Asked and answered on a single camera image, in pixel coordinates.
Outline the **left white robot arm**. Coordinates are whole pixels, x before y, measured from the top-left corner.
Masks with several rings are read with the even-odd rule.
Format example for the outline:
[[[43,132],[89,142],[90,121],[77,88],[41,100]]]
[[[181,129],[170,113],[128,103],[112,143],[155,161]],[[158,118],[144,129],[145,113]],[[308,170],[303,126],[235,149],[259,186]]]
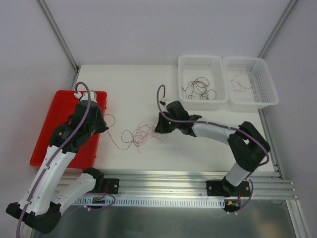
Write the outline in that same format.
[[[65,169],[88,139],[108,130],[97,101],[81,99],[67,121],[57,126],[49,140],[45,158],[30,188],[19,202],[10,203],[6,213],[19,223],[49,234],[72,203],[88,192],[104,191],[104,174],[92,167],[75,182],[57,192]]]

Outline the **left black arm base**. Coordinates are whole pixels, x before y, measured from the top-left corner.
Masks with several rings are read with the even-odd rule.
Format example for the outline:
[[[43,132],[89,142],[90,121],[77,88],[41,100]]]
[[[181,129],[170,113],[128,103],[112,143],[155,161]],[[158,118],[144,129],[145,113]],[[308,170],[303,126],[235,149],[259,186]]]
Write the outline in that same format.
[[[120,179],[118,178],[104,178],[101,192],[108,194],[119,193]]]

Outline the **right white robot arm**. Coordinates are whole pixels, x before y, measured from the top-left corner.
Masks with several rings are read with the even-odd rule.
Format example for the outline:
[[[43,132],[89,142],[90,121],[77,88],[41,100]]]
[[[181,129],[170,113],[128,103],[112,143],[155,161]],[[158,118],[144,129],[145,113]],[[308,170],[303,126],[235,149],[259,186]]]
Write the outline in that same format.
[[[159,100],[159,118],[156,133],[168,134],[174,130],[184,135],[203,137],[224,143],[230,147],[235,163],[214,192],[230,197],[240,190],[240,184],[268,159],[270,146],[252,123],[245,121],[232,127],[190,115],[180,101]]]

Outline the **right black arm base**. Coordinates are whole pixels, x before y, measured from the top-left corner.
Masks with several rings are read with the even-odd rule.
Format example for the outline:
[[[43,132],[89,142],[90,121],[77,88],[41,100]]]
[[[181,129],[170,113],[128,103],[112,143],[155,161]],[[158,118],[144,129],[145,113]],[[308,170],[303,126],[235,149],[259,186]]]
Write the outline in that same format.
[[[229,189],[224,188],[221,180],[206,181],[207,196],[216,197],[249,197],[251,195],[250,185],[247,181],[243,181],[237,187]]]

